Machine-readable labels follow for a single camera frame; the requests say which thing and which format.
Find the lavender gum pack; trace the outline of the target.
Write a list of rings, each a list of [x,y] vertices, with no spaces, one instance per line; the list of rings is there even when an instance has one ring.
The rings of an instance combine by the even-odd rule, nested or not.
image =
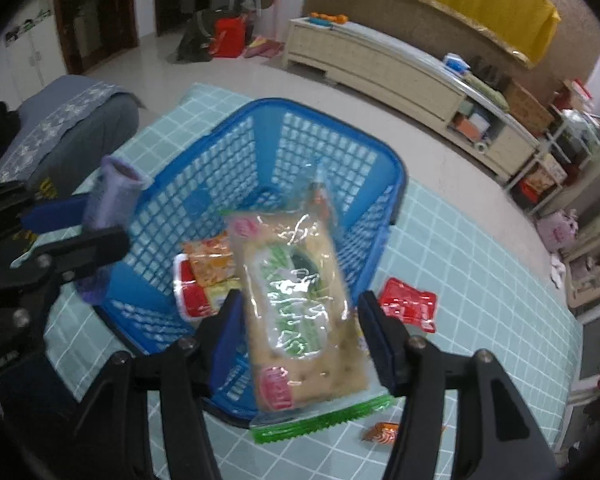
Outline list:
[[[106,155],[102,158],[82,220],[82,232],[93,232],[131,222],[144,178],[124,160]],[[106,296],[114,264],[101,266],[88,278],[76,281],[76,291],[87,304],[100,304]]]

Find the red snack pouch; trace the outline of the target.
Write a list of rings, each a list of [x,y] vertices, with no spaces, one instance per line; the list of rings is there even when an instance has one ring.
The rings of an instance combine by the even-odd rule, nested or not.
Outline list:
[[[390,318],[405,325],[416,326],[425,333],[437,331],[438,296],[419,290],[397,278],[388,278],[379,298],[381,309]]]

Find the green cracker packet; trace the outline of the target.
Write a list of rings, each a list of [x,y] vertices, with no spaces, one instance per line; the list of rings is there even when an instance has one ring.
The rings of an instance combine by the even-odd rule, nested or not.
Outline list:
[[[283,206],[226,218],[244,298],[258,443],[313,434],[391,405],[337,257],[343,229],[325,169],[301,171]]]

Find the small orange candy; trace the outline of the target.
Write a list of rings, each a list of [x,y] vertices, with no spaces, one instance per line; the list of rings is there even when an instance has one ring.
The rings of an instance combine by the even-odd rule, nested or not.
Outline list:
[[[396,442],[399,428],[400,425],[395,422],[376,422],[364,431],[362,440],[382,445],[393,445]]]

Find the red bowl noodle packet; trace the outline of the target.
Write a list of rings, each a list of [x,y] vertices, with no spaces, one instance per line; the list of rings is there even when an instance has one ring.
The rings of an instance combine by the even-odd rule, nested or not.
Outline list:
[[[208,287],[201,286],[194,277],[192,266],[185,254],[173,261],[173,295],[180,317],[193,326],[204,318],[216,315],[232,289],[240,289],[238,278],[228,278]]]

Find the orange snack bag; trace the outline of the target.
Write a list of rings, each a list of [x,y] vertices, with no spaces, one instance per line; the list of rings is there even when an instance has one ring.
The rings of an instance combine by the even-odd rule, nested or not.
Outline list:
[[[214,286],[235,276],[234,252],[225,231],[204,240],[185,242],[183,252],[202,287]]]

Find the white cupboard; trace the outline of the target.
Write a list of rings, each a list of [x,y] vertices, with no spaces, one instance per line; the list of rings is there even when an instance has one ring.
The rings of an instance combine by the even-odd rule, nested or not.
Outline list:
[[[24,0],[4,33],[4,44],[21,101],[68,74],[54,0]]]

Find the teal checked tablecloth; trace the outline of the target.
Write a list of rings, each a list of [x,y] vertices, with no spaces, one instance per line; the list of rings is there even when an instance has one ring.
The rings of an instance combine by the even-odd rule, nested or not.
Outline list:
[[[547,442],[558,440],[580,325],[546,278],[410,182],[384,142],[295,102],[195,84],[119,156],[150,183],[131,251],[102,307],[67,286],[44,332],[50,364],[74,396],[115,351],[162,350],[192,331],[197,304],[224,299],[227,284],[193,286],[185,242],[221,232],[229,210],[279,209],[317,184],[350,291],[377,292],[389,314],[444,351],[491,351]]]

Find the dark green bag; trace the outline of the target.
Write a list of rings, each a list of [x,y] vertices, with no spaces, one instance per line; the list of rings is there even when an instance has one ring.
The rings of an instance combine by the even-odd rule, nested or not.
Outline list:
[[[176,60],[181,63],[210,62],[209,49],[214,38],[214,24],[222,16],[219,11],[197,11],[188,21],[178,48]]]

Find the blue plastic basket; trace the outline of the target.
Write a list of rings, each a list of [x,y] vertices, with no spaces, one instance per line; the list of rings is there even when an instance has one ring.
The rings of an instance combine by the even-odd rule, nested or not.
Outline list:
[[[164,424],[358,418],[385,402],[355,305],[407,174],[387,144],[285,99],[250,102],[142,193],[99,315]]]

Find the red bag on floor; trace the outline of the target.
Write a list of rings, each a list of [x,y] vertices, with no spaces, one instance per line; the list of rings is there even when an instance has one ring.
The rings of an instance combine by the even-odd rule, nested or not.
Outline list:
[[[243,18],[220,18],[214,24],[209,52],[214,58],[239,58],[245,50],[245,36]]]

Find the white metal shelf rack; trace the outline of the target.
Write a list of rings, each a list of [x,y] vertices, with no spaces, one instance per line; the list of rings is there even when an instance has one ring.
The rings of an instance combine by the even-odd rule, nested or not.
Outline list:
[[[505,191],[529,217],[536,217],[564,188],[576,182],[600,151],[600,116],[550,106],[553,122],[528,162]]]

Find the brown cardboard box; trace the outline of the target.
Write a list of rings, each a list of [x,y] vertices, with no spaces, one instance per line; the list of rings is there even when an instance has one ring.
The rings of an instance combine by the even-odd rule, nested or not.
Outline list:
[[[532,136],[542,136],[554,120],[554,115],[516,81],[509,81],[504,98],[509,106],[509,114]]]

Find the plate of oranges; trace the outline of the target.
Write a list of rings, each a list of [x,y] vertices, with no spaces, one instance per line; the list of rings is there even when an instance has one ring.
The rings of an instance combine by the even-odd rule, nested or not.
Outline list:
[[[318,26],[330,27],[334,25],[345,25],[349,21],[349,18],[344,14],[330,15],[312,12],[309,14],[308,21]]]

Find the cream TV cabinet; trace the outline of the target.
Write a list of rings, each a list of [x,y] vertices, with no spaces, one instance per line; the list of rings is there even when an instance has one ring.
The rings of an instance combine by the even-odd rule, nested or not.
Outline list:
[[[510,180],[535,154],[539,141],[433,56],[410,44],[349,22],[288,24],[283,66],[301,64],[420,122]]]

